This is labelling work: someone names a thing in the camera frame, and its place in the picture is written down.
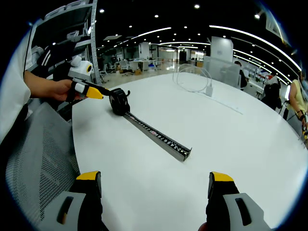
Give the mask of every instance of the chair backrest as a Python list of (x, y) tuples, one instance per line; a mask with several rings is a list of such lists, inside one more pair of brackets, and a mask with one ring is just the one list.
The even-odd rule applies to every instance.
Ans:
[(68, 191), (80, 174), (75, 156), (72, 125), (43, 103), (25, 121), (14, 142), (5, 179), (13, 199), (37, 227), (45, 207)]
[(127, 60), (120, 61), (120, 66), (121, 66), (121, 69), (127, 69), (128, 67)]

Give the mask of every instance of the white cable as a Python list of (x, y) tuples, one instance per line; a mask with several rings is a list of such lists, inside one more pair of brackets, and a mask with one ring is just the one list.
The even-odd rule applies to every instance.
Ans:
[[(180, 67), (182, 67), (182, 66), (188, 66), (188, 67), (186, 67), (186, 68), (180, 70)], [(179, 74), (180, 74), (181, 72), (184, 72), (184, 71), (187, 70), (187, 69), (190, 69), (190, 68), (199, 69), (199, 70), (204, 74), (204, 76), (206, 77), (207, 82), (206, 82), (206, 85), (205, 85), (202, 89), (200, 89), (200, 90), (189, 90), (189, 89), (186, 89), (185, 87), (183, 87), (183, 86), (179, 83)], [(179, 85), (182, 89), (184, 89), (184, 90), (186, 90), (186, 91), (188, 91), (188, 92), (192, 92), (192, 93), (203, 93), (203, 94), (205, 94), (203, 91), (204, 91), (204, 90), (207, 88), (207, 86), (208, 86), (208, 77), (211, 78), (210, 86), (212, 86), (212, 77), (211, 77), (211, 75), (209, 74), (209, 72), (208, 72), (206, 69), (203, 69), (203, 68), (200, 68), (200, 67), (191, 65), (191, 64), (182, 64), (182, 65), (179, 66), (179, 70), (180, 70), (180, 71), (178, 71), (177, 78), (176, 78), (176, 82), (174, 81), (174, 73), (176, 72), (176, 70), (173, 72), (172, 81), (173, 81), (174, 83), (176, 83), (177, 85)]]

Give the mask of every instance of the desk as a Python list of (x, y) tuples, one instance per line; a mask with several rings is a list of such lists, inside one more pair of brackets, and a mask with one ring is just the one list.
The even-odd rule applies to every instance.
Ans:
[(138, 64), (142, 63), (142, 71), (146, 71), (149, 69), (149, 64), (155, 62), (155, 60), (134, 60), (130, 61), (129, 65), (133, 71), (138, 69)]
[[(181, 81), (204, 85), (185, 73)], [(73, 106), (81, 173), (102, 172), (103, 221), (110, 231), (197, 231), (206, 221), (210, 171), (230, 175), (277, 227), (292, 208), (307, 171), (308, 151), (288, 123), (256, 98), (213, 80), (213, 97), (187, 92), (172, 74), (120, 86), (139, 119), (192, 147), (176, 160), (125, 118), (109, 99)]]
[(259, 99), (259, 95), (263, 94), (263, 91), (264, 91), (264, 88), (258, 85), (252, 79), (249, 79), (247, 86), (244, 88), (244, 92), (258, 99)]

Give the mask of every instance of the yellow shirt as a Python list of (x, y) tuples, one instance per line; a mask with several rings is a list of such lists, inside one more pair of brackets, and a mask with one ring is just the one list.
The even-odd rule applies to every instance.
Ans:
[(295, 95), (296, 103), (300, 110), (307, 112), (308, 111), (308, 103), (304, 100), (302, 96), (302, 92), (300, 89), (300, 85), (297, 79), (293, 80), (293, 83), (295, 83), (295, 86), (297, 88), (297, 93)]

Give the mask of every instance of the measuring tape blade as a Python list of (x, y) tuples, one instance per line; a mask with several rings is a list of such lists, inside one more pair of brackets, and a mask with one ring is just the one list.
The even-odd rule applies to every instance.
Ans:
[(192, 149), (186, 148), (160, 131), (142, 122), (132, 113), (126, 112), (124, 117), (177, 160), (184, 161), (190, 155)]

